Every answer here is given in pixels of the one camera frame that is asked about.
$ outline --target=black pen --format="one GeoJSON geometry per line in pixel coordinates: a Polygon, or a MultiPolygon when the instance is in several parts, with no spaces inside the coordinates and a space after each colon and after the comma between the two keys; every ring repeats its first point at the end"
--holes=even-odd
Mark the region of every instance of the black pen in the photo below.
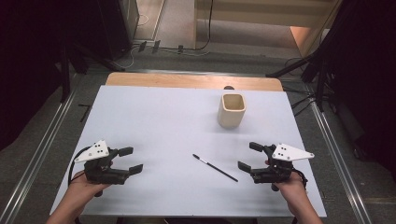
{"type": "Polygon", "coordinates": [[[219,171],[220,173],[222,173],[222,174],[224,174],[224,175],[227,175],[227,176],[230,177],[232,180],[238,182],[237,179],[235,179],[235,178],[233,178],[232,176],[228,175],[227,173],[225,173],[224,171],[220,170],[218,167],[216,167],[216,166],[210,164],[209,162],[202,160],[201,158],[199,158],[199,156],[197,156],[197,155],[195,155],[195,154],[192,154],[192,156],[195,157],[196,159],[202,161],[202,162],[205,163],[206,165],[212,167],[213,169],[219,171]]]}

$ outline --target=cup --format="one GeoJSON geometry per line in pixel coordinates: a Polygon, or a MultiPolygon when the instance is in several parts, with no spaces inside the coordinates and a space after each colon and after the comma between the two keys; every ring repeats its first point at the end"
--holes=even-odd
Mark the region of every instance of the cup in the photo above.
{"type": "Polygon", "coordinates": [[[226,129],[239,126],[246,111],[246,103],[243,95],[239,93],[224,93],[221,96],[218,122],[226,129]]]}

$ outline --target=mounting plate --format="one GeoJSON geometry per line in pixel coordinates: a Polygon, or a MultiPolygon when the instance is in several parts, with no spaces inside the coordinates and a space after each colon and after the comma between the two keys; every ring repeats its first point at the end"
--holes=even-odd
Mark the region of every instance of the mounting plate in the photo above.
{"type": "Polygon", "coordinates": [[[90,148],[81,153],[75,162],[91,161],[108,156],[108,149],[105,140],[100,140],[90,148]]]}
{"type": "Polygon", "coordinates": [[[314,153],[301,150],[297,147],[279,144],[277,145],[272,157],[280,161],[297,161],[302,159],[312,159],[315,155],[314,153]]]}

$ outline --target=white table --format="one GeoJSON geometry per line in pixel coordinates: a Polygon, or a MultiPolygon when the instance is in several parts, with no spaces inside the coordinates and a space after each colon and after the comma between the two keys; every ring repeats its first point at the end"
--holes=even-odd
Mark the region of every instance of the white table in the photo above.
{"type": "MultiPolygon", "coordinates": [[[[224,90],[115,87],[99,91],[75,154],[104,139],[111,148],[134,147],[134,154],[116,158],[113,168],[143,163],[143,172],[112,186],[93,199],[85,215],[124,217],[289,217],[291,213],[271,184],[254,184],[237,168],[266,165],[264,153],[248,148],[285,143],[304,145],[290,103],[281,91],[238,91],[247,101],[241,125],[224,130],[217,124],[224,90]],[[213,163],[239,181],[196,160],[192,153],[213,163]]],[[[309,180],[308,197],[326,217],[309,161],[294,166],[309,180]]],[[[75,172],[83,163],[75,166],[75,172]]],[[[62,199],[67,172],[51,212],[62,199]]]]}

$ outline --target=human hand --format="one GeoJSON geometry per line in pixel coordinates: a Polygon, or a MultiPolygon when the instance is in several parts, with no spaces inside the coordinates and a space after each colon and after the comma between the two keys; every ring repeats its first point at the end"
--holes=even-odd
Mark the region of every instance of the human hand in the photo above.
{"type": "Polygon", "coordinates": [[[306,195],[303,180],[297,173],[291,172],[287,181],[274,183],[274,185],[279,188],[280,193],[288,203],[289,210],[297,217],[299,223],[322,223],[306,195]]]}
{"type": "Polygon", "coordinates": [[[96,193],[110,186],[90,183],[83,171],[76,173],[74,178],[47,224],[72,223],[96,193]]]}

